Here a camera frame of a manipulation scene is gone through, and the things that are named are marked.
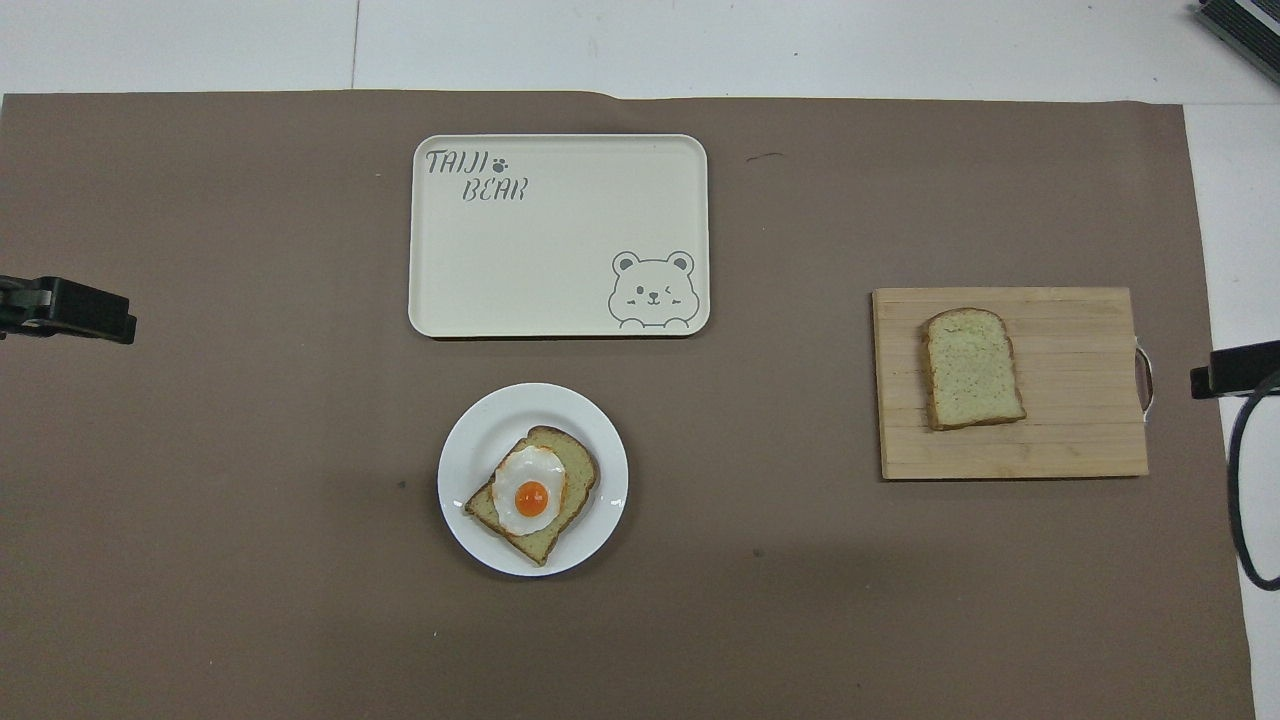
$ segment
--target bread crust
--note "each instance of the bread crust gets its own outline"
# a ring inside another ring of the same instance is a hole
[[[539,445],[539,443],[536,443],[536,442],[532,441],[532,438],[535,436],[539,436],[539,434],[549,434],[549,436],[552,436],[554,438],[558,438],[562,442],[568,442],[568,443],[572,443],[572,445],[577,446],[586,455],[586,459],[590,461],[590,465],[591,465],[591,477],[586,482],[586,492],[582,495],[582,501],[577,505],[577,507],[568,507],[567,503],[562,505],[559,514],[556,515],[556,518],[552,520],[552,523],[561,523],[561,525],[559,525],[559,529],[556,532],[556,534],[550,538],[550,542],[547,544],[547,550],[544,552],[541,552],[540,555],[535,553],[535,552],[531,552],[525,546],[525,543],[521,542],[521,539],[520,539],[520,538],[524,538],[524,537],[527,537],[527,536],[515,536],[515,534],[511,534],[506,529],[503,529],[503,527],[500,524],[498,524],[497,520],[486,518],[486,516],[484,516],[480,512],[480,507],[481,507],[483,503],[492,502],[492,496],[490,496],[489,489],[493,487],[493,483],[494,483],[494,479],[495,479],[495,475],[497,475],[497,471],[498,471],[497,468],[494,468],[494,471],[489,474],[489,480],[485,482],[483,486],[480,486],[480,489],[477,489],[471,496],[471,498],[467,500],[465,510],[466,510],[466,512],[468,515],[474,515],[475,519],[479,520],[480,523],[483,523],[486,528],[489,528],[490,530],[493,530],[493,532],[498,533],[499,536],[502,536],[503,539],[506,539],[508,543],[511,543],[512,547],[515,547],[521,553],[524,553],[526,557],[529,557],[530,560],[532,560],[536,565],[543,566],[543,565],[547,564],[547,557],[550,556],[550,553],[552,553],[553,550],[556,550],[556,543],[559,541],[561,534],[563,534],[564,530],[568,529],[568,527],[573,523],[573,520],[582,512],[582,509],[586,507],[586,502],[588,502],[588,500],[591,496],[591,491],[595,488],[595,484],[599,482],[599,478],[600,478],[600,465],[599,465],[599,462],[596,462],[595,456],[591,455],[591,451],[588,450],[586,446],[582,445],[581,441],[579,441],[576,437],[566,433],[564,430],[562,430],[559,428],[553,428],[550,425],[534,425],[532,428],[530,428],[529,432],[525,433],[525,437],[522,437],[518,441],[516,441],[516,445],[513,445],[511,447],[511,450],[507,451],[507,455],[503,456],[503,460],[506,460],[507,457],[509,457],[513,452],[518,452],[518,451],[524,450],[525,447],[527,447],[530,445]]]
[[[933,383],[933,363],[931,361],[931,354],[929,354],[929,343],[933,341],[933,327],[937,323],[937,320],[941,320],[942,318],[950,315],[961,315],[965,313],[982,313],[984,315],[991,315],[992,318],[996,318],[996,322],[1000,323],[1000,332],[1004,333],[1005,336],[1005,351],[1009,354],[1009,368],[1014,374],[1014,397],[1018,398],[1018,406],[1023,409],[1021,414],[983,418],[982,420],[975,420],[973,423],[959,423],[959,424],[947,424],[938,420],[937,397],[934,396],[934,383]],[[1009,337],[1009,325],[1005,324],[1005,319],[1001,318],[997,313],[992,313],[991,310],[987,310],[984,307],[964,306],[964,307],[952,307],[950,310],[943,310],[942,313],[933,315],[932,318],[925,320],[924,325],[922,325],[920,328],[920,357],[922,357],[922,366],[924,369],[924,389],[925,392],[928,392],[928,402],[925,404],[925,409],[928,411],[929,428],[934,430],[959,430],[960,428],[969,428],[973,425],[1001,425],[1005,423],[1016,423],[1018,420],[1027,419],[1027,405],[1023,402],[1023,393],[1018,388],[1018,360],[1014,356],[1014,340]]]

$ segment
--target white round plate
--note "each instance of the white round plate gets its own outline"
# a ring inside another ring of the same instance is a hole
[[[511,446],[534,425],[576,437],[600,466],[586,505],[541,568],[465,510]],[[613,534],[627,502],[627,454],[613,423],[590,400],[559,386],[515,384],[490,392],[458,418],[440,452],[436,487],[444,521],[476,560],[512,575],[554,575],[590,557]]]

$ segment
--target black cable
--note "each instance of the black cable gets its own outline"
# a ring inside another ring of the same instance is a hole
[[[1258,569],[1253,566],[1253,557],[1249,555],[1249,546],[1244,542],[1244,525],[1240,523],[1240,441],[1244,439],[1244,425],[1249,423],[1253,409],[1276,388],[1280,388],[1280,370],[1267,375],[1244,401],[1244,406],[1235,416],[1235,427],[1231,428],[1231,447],[1226,456],[1226,510],[1231,516],[1231,541],[1235,542],[1235,553],[1240,556],[1244,574],[1265,591],[1280,591],[1280,575],[1271,579],[1258,575]]]

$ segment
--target bear drawing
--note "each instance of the bear drawing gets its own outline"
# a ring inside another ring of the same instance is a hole
[[[635,252],[613,259],[609,313],[620,328],[689,327],[698,314],[698,293],[690,275],[694,258],[677,250],[666,260],[641,260]]]

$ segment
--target black ribbed object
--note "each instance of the black ribbed object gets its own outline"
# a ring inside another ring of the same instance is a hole
[[[1196,15],[1280,82],[1280,0],[1201,0]]]

